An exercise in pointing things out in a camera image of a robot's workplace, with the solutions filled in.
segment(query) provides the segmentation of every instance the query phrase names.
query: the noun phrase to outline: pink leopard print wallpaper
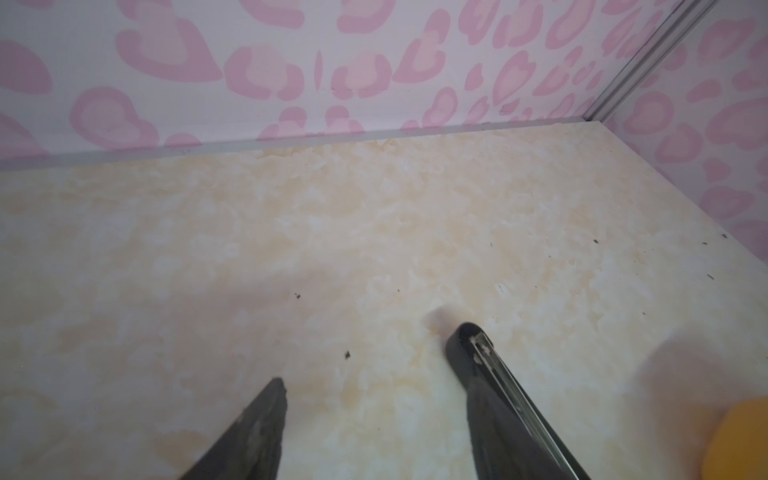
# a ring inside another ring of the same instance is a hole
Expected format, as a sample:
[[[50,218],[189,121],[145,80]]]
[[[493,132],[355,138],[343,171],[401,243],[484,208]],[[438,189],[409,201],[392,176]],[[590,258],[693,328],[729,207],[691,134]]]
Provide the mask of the pink leopard print wallpaper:
[[[768,262],[768,2],[720,2],[606,125]]]
[[[5,0],[0,159],[581,116],[675,0]]]

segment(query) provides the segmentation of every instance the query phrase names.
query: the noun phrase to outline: yellow object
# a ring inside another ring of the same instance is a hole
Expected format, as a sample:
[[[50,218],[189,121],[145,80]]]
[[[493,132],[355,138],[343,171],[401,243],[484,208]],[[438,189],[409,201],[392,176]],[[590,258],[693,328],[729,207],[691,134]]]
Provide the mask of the yellow object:
[[[768,397],[728,411],[701,467],[703,480],[768,480]]]

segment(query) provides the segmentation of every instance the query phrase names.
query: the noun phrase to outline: pink heart pattern wall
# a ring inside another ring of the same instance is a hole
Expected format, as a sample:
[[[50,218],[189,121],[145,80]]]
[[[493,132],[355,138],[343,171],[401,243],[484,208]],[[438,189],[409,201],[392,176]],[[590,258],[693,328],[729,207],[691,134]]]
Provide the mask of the pink heart pattern wall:
[[[581,116],[675,4],[7,0],[0,160]]]
[[[768,262],[768,2],[721,2],[606,122]]]

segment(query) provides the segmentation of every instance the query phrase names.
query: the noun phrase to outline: pink heart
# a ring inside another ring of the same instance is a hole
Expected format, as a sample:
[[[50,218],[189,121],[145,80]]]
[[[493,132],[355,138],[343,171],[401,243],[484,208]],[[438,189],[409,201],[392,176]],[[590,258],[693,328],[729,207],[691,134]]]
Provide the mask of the pink heart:
[[[592,18],[594,3],[595,0],[573,0],[571,7],[549,28],[544,45],[557,50],[571,43]]]
[[[706,65],[733,54],[755,29],[754,18],[743,20],[718,20],[701,37],[696,50],[699,65]]]
[[[635,144],[632,144],[630,142],[625,142],[625,144],[636,154],[640,155],[640,147],[638,147]]]
[[[568,77],[570,76],[568,72],[574,67],[574,65],[576,65],[576,62],[581,57],[583,50],[584,47],[579,45],[568,52],[568,55],[565,56],[563,62],[552,68],[547,76],[544,77],[544,80],[542,80],[541,83],[536,88],[534,88],[533,95],[535,97],[549,95],[560,90],[563,85],[568,82]]]
[[[643,80],[643,83],[640,85],[640,88],[649,88],[653,86],[653,84],[659,80],[659,77],[660,75],[658,73],[653,73],[648,75],[648,78]]]
[[[634,57],[635,54],[640,51],[640,48],[645,45],[645,42],[648,41],[650,36],[656,31],[656,27],[663,16],[664,13],[661,10],[655,12],[648,21],[645,22],[645,25],[638,33],[631,35],[627,41],[619,47],[619,50],[616,52],[616,59]]]
[[[597,100],[597,97],[589,97],[583,104],[579,105],[576,110],[574,110],[573,117],[583,117],[585,113],[587,113],[587,110],[589,110],[589,107],[592,106],[595,100]]]
[[[734,225],[730,232],[755,257],[768,261],[768,222],[745,220]]]
[[[680,164],[692,161],[701,153],[704,139],[689,124],[680,123],[661,141],[654,152],[662,164]]]
[[[750,192],[718,185],[704,192],[699,201],[699,207],[710,217],[724,220],[745,212],[754,203],[755,196]]]
[[[669,127],[673,115],[672,100],[660,91],[650,91],[634,102],[624,129],[632,135],[655,134]]]
[[[592,88],[597,87],[600,84],[600,79],[602,77],[603,77],[603,71],[600,70],[598,73],[594,74],[594,77],[592,77],[592,79],[589,81],[585,90],[590,91]]]
[[[250,16],[267,25],[293,29],[304,25],[300,0],[240,0],[240,4]]]
[[[75,101],[69,123],[81,137],[108,150],[156,147],[153,124],[139,118],[131,99],[112,87],[89,88]]]
[[[326,111],[326,125],[328,128],[324,135],[333,134],[362,134],[366,131],[362,125],[349,117],[349,110],[341,105],[336,105]]]
[[[574,107],[576,102],[576,94],[567,94],[560,101],[560,104],[555,109],[549,112],[547,118],[565,118],[568,116],[568,112]]]
[[[458,16],[458,30],[477,45],[488,33],[501,0],[468,0]]]
[[[0,87],[22,94],[53,90],[48,67],[35,53],[12,40],[0,41]]]
[[[529,121],[531,120],[531,117],[533,116],[533,109],[528,107],[523,110],[522,115],[515,115],[514,117],[510,118],[509,121]]]
[[[424,128],[437,128],[447,124],[458,109],[458,97],[453,88],[445,87],[435,95],[432,106],[424,112],[422,125]]]
[[[413,131],[419,129],[419,123],[416,120],[408,120],[404,124],[402,124],[402,127],[400,127],[400,130],[402,131]]]
[[[395,0],[342,0],[344,14],[336,20],[342,33],[370,33],[384,25]]]
[[[685,65],[685,61],[688,59],[688,50],[685,45],[678,45],[668,57],[661,62],[661,67],[664,70],[675,71],[678,68]]]
[[[748,91],[768,85],[768,35],[750,48],[750,66],[737,73],[731,83],[738,91]]]
[[[544,6],[539,0],[521,0],[512,15],[504,15],[493,34],[493,48],[521,47],[533,41],[541,30]]]
[[[278,122],[263,129],[257,140],[305,137],[306,111],[300,107],[288,107],[280,114]]]
[[[266,100],[275,94],[280,100],[297,99],[304,91],[304,73],[289,64],[271,45],[240,47],[224,64],[227,88],[236,94]]]
[[[472,105],[472,108],[469,109],[467,118],[464,120],[464,125],[477,125],[485,114],[488,113],[490,108],[491,105],[488,103],[488,95],[477,100],[475,104]]]
[[[734,143],[742,150],[764,147],[768,144],[768,97],[725,107],[710,119],[705,134],[715,145]]]
[[[392,76],[397,83],[419,83],[435,77],[445,66],[445,52],[438,45],[445,41],[451,16],[443,9],[435,10],[427,20],[424,34],[412,41]]]
[[[466,91],[472,91],[476,88],[480,88],[484,78],[482,77],[482,64],[475,64],[474,67],[467,74],[467,79],[464,81],[464,89]]]
[[[221,70],[203,35],[192,22],[178,18],[170,2],[120,0],[122,12],[139,30],[124,30],[115,37],[118,54],[136,70],[164,80],[216,81]]]
[[[730,167],[718,158],[707,158],[701,165],[707,175],[707,182],[719,182],[730,175]]]
[[[603,5],[601,12],[606,15],[621,15],[630,8],[637,5],[639,0],[608,0]]]
[[[320,50],[317,51],[315,57],[315,90],[320,89],[320,82],[323,81],[323,54]]]
[[[372,52],[358,54],[346,67],[338,67],[331,75],[331,92],[341,100],[355,94],[360,98],[378,95],[389,89],[392,67],[386,57]]]
[[[601,44],[604,57],[610,55],[613,50],[621,45],[621,42],[624,41],[627,35],[629,35],[629,32],[632,31],[632,27],[634,27],[634,23],[637,20],[637,16],[640,14],[640,10],[641,9],[638,8],[634,12],[622,18],[616,24],[616,26],[613,27],[610,32],[608,32],[608,35],[605,35],[603,43]]]
[[[202,143],[192,134],[173,134],[165,139],[165,147],[199,147]]]
[[[508,104],[503,104],[502,109],[498,112],[498,114],[501,115],[502,117],[505,117],[507,115],[512,115],[517,109],[519,104],[520,104],[519,98],[516,98],[515,100],[509,102]]]
[[[723,93],[723,87],[720,86],[720,82],[709,79],[691,88],[685,99],[690,103],[695,103],[697,101],[709,100],[710,98],[717,98],[721,93]]]
[[[593,60],[589,62],[589,64],[586,67],[581,67],[578,69],[576,74],[574,75],[573,80],[571,80],[571,83],[574,85],[580,84],[582,81],[586,80],[590,73],[592,73],[592,70],[594,69],[594,66],[597,63]]]
[[[528,62],[528,53],[525,50],[514,54],[504,64],[493,84],[493,105],[501,104],[520,90],[531,80],[535,70],[535,62]]]
[[[0,114],[0,160],[48,155],[29,130],[8,115]]]

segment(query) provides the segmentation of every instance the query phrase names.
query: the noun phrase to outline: beige marble surface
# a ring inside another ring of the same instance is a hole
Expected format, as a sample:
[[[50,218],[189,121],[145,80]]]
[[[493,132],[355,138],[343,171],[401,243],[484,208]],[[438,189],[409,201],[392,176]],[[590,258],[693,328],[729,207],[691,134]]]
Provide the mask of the beige marble surface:
[[[768,388],[723,233],[600,124],[0,174],[2,477],[176,478],[282,376],[280,478],[474,478],[471,320],[593,479],[694,478]]]

